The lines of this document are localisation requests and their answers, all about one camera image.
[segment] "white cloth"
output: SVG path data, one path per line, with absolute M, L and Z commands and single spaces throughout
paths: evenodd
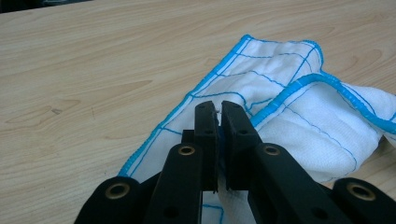
M 396 97 L 341 82 L 322 71 L 320 46 L 250 35 L 192 90 L 131 156 L 120 175 L 142 182 L 163 168 L 168 150 L 193 129 L 196 105 L 224 100 L 245 108 L 263 142 L 281 145 L 318 182 L 361 166 L 382 135 L 396 146 Z M 203 223 L 254 223 L 246 192 L 205 193 Z

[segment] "blue stitching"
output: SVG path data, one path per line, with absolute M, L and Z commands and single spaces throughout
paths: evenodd
M 354 165 L 353 170 L 352 170 L 351 172 L 348 172 L 346 175 L 348 175 L 348 174 L 350 174 L 350 173 L 352 173 L 352 172 L 354 172 L 354 171 L 356 170 L 356 167 L 357 167 L 357 165 L 358 165 L 358 161 L 356 160 L 355 156 L 352 154 L 352 152 L 351 152 L 350 150 L 348 150 L 347 148 L 343 147 L 343 146 L 341 145 L 341 143 L 340 143 L 337 139 L 331 137 L 328 133 L 323 132 L 318 126 L 316 126 L 316 125 L 312 124 L 311 122 L 309 122 L 309 120 L 305 119 L 305 118 L 304 118 L 302 115 L 300 115 L 299 113 L 295 112 L 294 110 L 292 110 L 292 109 L 289 108 L 288 106 L 287 106 L 286 108 L 289 109 L 292 113 L 296 114 L 296 115 L 297 115 L 298 117 L 300 117 L 302 120 L 304 120 L 305 122 L 307 122 L 307 123 L 308 123 L 309 125 L 311 125 L 312 127 L 317 128 L 317 129 L 319 130 L 320 133 L 326 134 L 330 139 L 332 139 L 334 142 L 336 142 L 336 143 L 338 144 L 338 146 L 340 146 L 340 148 L 342 148 L 343 150 L 345 150 L 345 151 L 347 151 L 347 152 L 349 153 L 349 155 L 352 157 L 353 161 L 355 162 L 355 165 Z
M 355 108 L 353 108 L 352 105 L 350 105 L 347 100 L 344 97 L 341 97 L 341 99 L 349 106 L 349 108 L 355 110 Z M 366 122 L 376 133 L 378 133 L 378 131 L 373 127 L 373 125 L 370 122 Z
M 388 133 L 396 133 L 396 124 L 381 119 L 373 113 L 371 113 L 364 103 L 362 103 L 353 93 L 347 90 L 338 78 L 332 76 L 322 76 L 320 74 L 311 74 L 298 78 L 296 81 L 292 82 L 287 88 L 285 88 L 268 106 L 259 111 L 254 117 L 251 118 L 251 122 L 254 127 L 266 119 L 269 115 L 276 112 L 283 102 L 289 96 L 297 92 L 300 88 L 312 83 L 312 82 L 322 82 L 331 87 L 335 88 L 337 92 L 345 97 L 354 107 L 358 110 L 366 119 L 372 122 L 378 128 L 384 130 Z
M 223 222 L 223 218 L 224 218 L 224 209 L 220 206 L 215 206 L 215 205 L 210 205 L 210 204 L 202 204 L 202 207 L 205 208 L 214 208 L 214 209 L 219 209 L 220 210 L 220 218 L 219 218 L 219 223 Z
M 259 101 L 259 102 L 252 103 L 252 104 L 250 105 L 250 107 L 248 108 L 248 110 L 251 110 L 251 109 L 253 108 L 254 105 L 264 104 L 264 103 L 267 103 L 268 101 L 270 101 L 270 100 L 272 100 L 272 99 L 273 99 L 273 98 L 268 98 L 268 99 L 263 100 L 263 101 Z
M 252 58 L 252 59 L 271 59 L 271 58 L 275 58 L 276 56 L 281 56 L 281 55 L 297 55 L 297 56 L 300 56 L 300 58 L 304 59 L 303 55 L 301 55 L 299 53 L 280 53 L 280 54 L 276 54 L 276 55 L 273 55 L 273 56 L 249 56 L 249 55 L 246 55 L 246 54 L 239 54 L 239 55 L 241 55 L 243 57 L 247 57 L 247 58 Z M 309 61 L 306 61 L 306 62 L 308 63 L 309 70 L 312 73 L 311 63 Z
M 301 62 L 300 66 L 297 68 L 297 71 L 294 73 L 294 75 L 291 77 L 289 84 L 294 80 L 295 76 L 297 76 L 298 72 L 300 71 L 300 69 L 303 67 L 303 64 L 305 62 L 307 62 L 307 59 L 309 57 L 309 55 L 311 54 L 312 51 L 314 51 L 314 49 L 316 49 L 317 47 L 314 46 L 311 50 L 309 50 L 309 52 L 306 54 L 306 57 L 303 59 L 303 61 Z
M 154 139 L 150 142 L 149 146 L 147 147 L 147 149 L 145 150 L 145 153 L 142 156 L 142 159 L 140 159 L 140 161 L 137 163 L 136 167 L 132 170 L 131 174 L 129 176 L 132 176 L 134 174 L 134 172 L 137 170 L 137 168 L 140 166 L 140 163 L 142 163 L 143 159 L 145 159 L 146 155 L 148 154 L 149 150 L 151 149 L 152 144 L 154 144 L 155 140 L 157 139 L 158 136 L 160 136 L 161 132 L 163 130 L 159 130 L 158 134 L 154 137 Z
M 172 130 L 172 129 L 168 129 L 168 128 L 160 128 L 160 129 L 165 130 L 165 131 L 168 131 L 168 132 L 171 132 L 171 133 L 176 133 L 176 134 L 182 135 L 182 133 L 177 132 L 177 131 Z
M 370 103 L 364 99 L 358 92 L 356 92 L 355 90 L 353 90 L 352 88 L 350 88 L 348 85 L 343 84 L 343 87 L 350 89 L 351 91 L 355 92 L 355 94 L 357 94 L 363 101 L 364 103 L 366 103 L 368 106 L 370 106 L 370 108 L 373 110 L 373 114 L 376 115 L 375 110 L 373 109 L 373 107 L 370 105 Z
M 245 74 L 247 74 L 247 73 L 254 73 L 254 74 L 256 74 L 257 76 L 265 77 L 266 79 L 268 79 L 268 81 L 273 82 L 273 83 L 275 83 L 276 85 L 278 85 L 278 86 L 280 86 L 280 87 L 283 87 L 283 88 L 286 87 L 286 86 L 283 85 L 282 83 L 277 82 L 277 81 L 275 81 L 275 80 L 269 78 L 268 76 L 266 76 L 266 75 L 264 75 L 264 74 L 260 74 L 260 73 L 258 73 L 258 72 L 255 71 L 255 70 L 249 70 L 249 71 L 246 71 L 246 72 L 243 72 L 243 73 L 235 73 L 235 74 L 230 74 L 230 75 L 217 74 L 217 76 L 219 76 L 219 77 L 236 77 L 236 76 L 245 75 Z
M 244 49 L 248 46 L 248 43 L 250 43 L 250 41 L 251 41 L 251 38 L 249 38 L 249 39 L 247 40 L 246 45 L 240 50 L 240 53 L 242 53 L 242 52 L 244 51 Z M 226 70 L 231 66 L 231 64 L 233 64 L 233 62 L 235 62 L 236 58 L 238 58 L 238 54 L 237 54 L 237 53 L 235 53 L 235 57 L 233 57 L 233 61 L 230 62 L 230 63 L 227 65 L 227 67 L 223 69 L 223 71 L 226 71 Z

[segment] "wooden table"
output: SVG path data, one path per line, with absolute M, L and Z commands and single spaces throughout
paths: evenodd
M 0 223 L 71 223 L 244 34 L 396 92 L 396 1 L 96 0 L 0 15 Z M 354 174 L 396 199 L 387 142 Z

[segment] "wood grain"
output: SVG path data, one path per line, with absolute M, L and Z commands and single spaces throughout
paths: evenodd
M 396 93 L 396 2 L 113 0 L 0 15 L 0 223 L 71 223 L 244 34 L 312 39 L 324 70 Z M 381 143 L 353 174 L 396 199 Z

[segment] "metal screw hole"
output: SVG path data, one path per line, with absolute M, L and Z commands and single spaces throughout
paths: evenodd
M 350 194 L 364 201 L 375 200 L 375 194 L 363 185 L 357 183 L 349 183 L 346 185 L 346 189 L 349 191 Z
M 105 195 L 108 199 L 116 200 L 125 196 L 130 190 L 128 184 L 119 182 L 112 184 L 110 187 L 106 189 Z
M 193 147 L 181 147 L 178 149 L 178 153 L 183 156 L 190 156 L 195 152 L 195 148 Z
M 271 156 L 277 156 L 280 154 L 280 150 L 276 147 L 264 147 L 264 152 Z

